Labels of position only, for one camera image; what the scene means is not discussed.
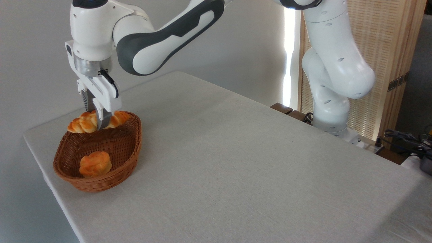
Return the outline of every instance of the white wall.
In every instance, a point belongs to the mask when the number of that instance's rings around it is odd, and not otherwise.
[[[125,0],[155,28],[189,0]],[[64,42],[70,0],[0,1],[0,242],[77,242],[29,152],[24,131],[83,106]],[[283,8],[271,0],[236,0],[207,32],[156,74],[111,73],[122,90],[181,70],[265,105],[282,101],[286,54]]]

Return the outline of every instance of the bright window light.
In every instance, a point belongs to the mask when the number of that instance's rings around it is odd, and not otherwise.
[[[290,105],[291,99],[291,60],[294,51],[295,10],[285,8],[285,51],[286,73],[283,80],[283,104]]]

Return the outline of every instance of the basket rim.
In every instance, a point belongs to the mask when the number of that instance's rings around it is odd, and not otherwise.
[[[139,151],[141,149],[141,147],[140,147],[140,145],[141,145],[141,142],[140,142],[140,140],[141,140],[141,121],[140,121],[140,118],[136,114],[134,114],[132,112],[127,112],[127,111],[125,111],[125,112],[128,113],[129,115],[131,115],[131,118],[129,118],[128,121],[130,121],[131,119],[136,119],[138,121],[137,122],[137,124],[138,124],[137,133],[135,134],[135,139],[136,139],[135,147],[133,149],[133,152],[129,156],[128,160],[126,160],[121,166],[119,166],[115,170],[112,170],[112,171],[110,171],[110,172],[108,172],[108,173],[106,173],[104,175],[100,175],[100,176],[96,176],[96,177],[92,177],[92,178],[74,177],[74,176],[66,175],[60,169],[58,161],[61,159],[61,157],[63,155],[63,149],[64,149],[64,146],[65,146],[64,141],[67,141],[67,139],[71,135],[73,135],[72,132],[67,131],[66,134],[63,136],[62,140],[60,141],[60,144],[62,146],[59,146],[59,148],[57,150],[57,153],[56,153],[56,155],[54,157],[53,167],[54,167],[55,173],[60,178],[62,178],[63,180],[66,180],[68,182],[92,183],[92,182],[96,182],[96,181],[107,181],[107,180],[110,180],[111,178],[116,177],[116,175],[118,173],[121,173],[124,170],[124,168],[130,167],[131,165],[136,164],[137,160],[135,159],[135,157],[137,156],[137,153],[139,153]]]

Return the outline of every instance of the bamboo blind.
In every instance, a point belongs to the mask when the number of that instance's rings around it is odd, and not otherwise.
[[[364,137],[374,140],[396,126],[405,84],[390,92],[388,85],[410,69],[425,5],[426,0],[348,1],[354,39],[376,75],[368,95],[350,100],[348,127]],[[304,54],[311,45],[303,16],[300,38],[300,53]],[[303,70],[299,71],[299,107],[303,113],[312,112],[309,82]]]

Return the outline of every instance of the pastry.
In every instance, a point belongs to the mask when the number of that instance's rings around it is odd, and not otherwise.
[[[115,111],[111,117],[110,122],[105,128],[116,128],[125,123],[130,118],[130,115],[123,111]],[[75,118],[67,130],[72,133],[91,133],[98,129],[98,121],[96,111],[84,112],[78,118]]]
[[[96,151],[81,159],[79,172],[84,178],[93,178],[108,173],[111,167],[109,154],[104,151]]]

